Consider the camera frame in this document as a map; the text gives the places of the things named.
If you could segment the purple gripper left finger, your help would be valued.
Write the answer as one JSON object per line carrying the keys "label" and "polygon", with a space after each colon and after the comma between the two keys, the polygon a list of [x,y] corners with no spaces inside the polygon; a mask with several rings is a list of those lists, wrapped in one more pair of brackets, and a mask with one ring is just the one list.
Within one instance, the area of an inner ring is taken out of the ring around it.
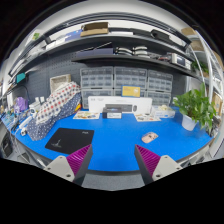
{"label": "purple gripper left finger", "polygon": [[89,144],[72,154],[58,156],[44,170],[61,177],[69,182],[82,185],[90,160],[93,155],[92,145]]}

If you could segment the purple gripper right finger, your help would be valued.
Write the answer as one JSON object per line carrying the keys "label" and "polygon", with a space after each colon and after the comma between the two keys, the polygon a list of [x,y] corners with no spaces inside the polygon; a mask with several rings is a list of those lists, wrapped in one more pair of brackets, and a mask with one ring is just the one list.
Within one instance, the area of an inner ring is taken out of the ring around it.
{"label": "purple gripper right finger", "polygon": [[182,169],[182,167],[168,155],[159,156],[139,145],[135,146],[134,155],[145,184],[159,180]]}

